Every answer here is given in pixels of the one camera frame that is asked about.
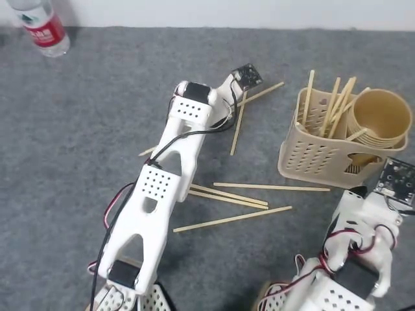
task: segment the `white robotic arm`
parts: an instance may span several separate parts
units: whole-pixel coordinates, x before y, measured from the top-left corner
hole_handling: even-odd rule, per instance
[[[115,288],[132,302],[123,304],[124,311],[133,309],[136,298],[138,310],[141,310],[144,297],[156,281],[170,215],[175,203],[186,199],[205,135],[230,128],[237,101],[245,91],[261,82],[258,72],[248,64],[234,70],[217,89],[186,81],[176,88],[160,142],[116,214],[97,260],[99,276],[107,280],[112,290]],[[180,176],[163,169],[163,162],[173,154],[180,155]],[[140,268],[120,260],[123,248],[136,235],[143,239]],[[94,310],[93,296],[91,311]],[[97,309],[108,303],[104,299]]]
[[[389,159],[375,191],[366,198],[366,187],[345,190],[319,257],[304,261],[290,284],[271,284],[258,311],[374,310],[374,298],[390,287],[401,214],[413,213],[413,175],[412,165]],[[353,286],[341,284],[339,273],[352,271],[350,267],[359,271],[355,284],[373,281],[367,295],[359,297]]]

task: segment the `paper cup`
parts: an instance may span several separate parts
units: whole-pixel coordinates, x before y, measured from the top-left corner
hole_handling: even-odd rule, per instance
[[[390,148],[408,133],[412,112],[399,95],[384,89],[371,89],[355,99],[347,124],[348,136],[368,129],[356,141],[376,148]]]

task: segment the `beige plastic basket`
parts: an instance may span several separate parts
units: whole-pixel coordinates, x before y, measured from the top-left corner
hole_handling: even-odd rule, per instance
[[[304,88],[298,93],[296,111],[287,138],[279,150],[278,170],[282,176],[348,189],[361,185],[383,167],[387,157],[407,147],[407,136],[389,149],[346,141],[347,113],[340,119],[333,139],[318,137],[331,94],[316,89],[311,92],[305,123],[307,131],[303,131],[300,121],[306,92]],[[362,161],[356,162],[357,158],[369,161],[362,164]]]

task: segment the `red bottle label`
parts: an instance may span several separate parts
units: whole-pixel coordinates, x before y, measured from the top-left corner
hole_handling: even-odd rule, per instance
[[[43,26],[29,28],[24,25],[32,36],[34,43],[39,47],[52,47],[62,41],[65,36],[65,29],[56,14]]]

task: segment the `plastic water bottle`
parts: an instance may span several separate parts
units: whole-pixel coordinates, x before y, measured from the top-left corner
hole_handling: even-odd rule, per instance
[[[71,42],[49,0],[7,0],[40,52],[48,57],[63,55]]]

